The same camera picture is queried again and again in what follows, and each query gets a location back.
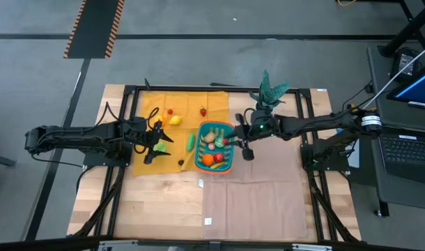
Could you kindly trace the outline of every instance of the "monitor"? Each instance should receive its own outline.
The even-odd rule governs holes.
[[[387,98],[425,107],[425,67],[409,82],[400,85],[389,93]]]

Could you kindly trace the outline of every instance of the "white cable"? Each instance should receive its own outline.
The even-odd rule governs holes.
[[[423,55],[425,53],[425,50],[418,54],[418,56],[415,57],[415,59],[413,59],[411,62],[409,62],[403,69],[401,69],[399,71],[399,73],[397,73],[393,78],[391,78],[390,81],[388,81],[388,83],[385,85],[385,87],[383,87],[364,107],[363,109],[366,109],[366,107],[368,107],[376,98],[378,98],[378,96],[410,65],[412,65],[412,63],[414,63],[421,55]]]

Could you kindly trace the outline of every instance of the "laptop keyboard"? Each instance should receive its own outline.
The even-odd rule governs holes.
[[[425,165],[425,140],[381,136],[385,161]]]

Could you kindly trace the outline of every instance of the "teal basket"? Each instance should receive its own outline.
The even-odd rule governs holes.
[[[197,134],[196,139],[195,164],[200,172],[205,172],[208,174],[226,174],[229,172],[231,164],[233,162],[234,145],[230,144],[224,147],[215,147],[214,150],[210,150],[208,148],[208,143],[204,142],[202,138],[205,137],[211,131],[213,133],[216,133],[216,131],[218,132],[218,135],[216,135],[216,137],[222,136],[222,131],[223,136],[227,136],[234,131],[234,127],[230,123],[220,121],[204,121],[203,123],[201,123],[199,133]],[[225,162],[225,164],[213,169],[205,165],[201,161],[203,154],[214,155],[216,153],[221,153],[224,155],[223,162]]]

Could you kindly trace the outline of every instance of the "black floor mat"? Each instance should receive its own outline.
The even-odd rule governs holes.
[[[65,48],[66,59],[108,59],[124,0],[83,0]]]

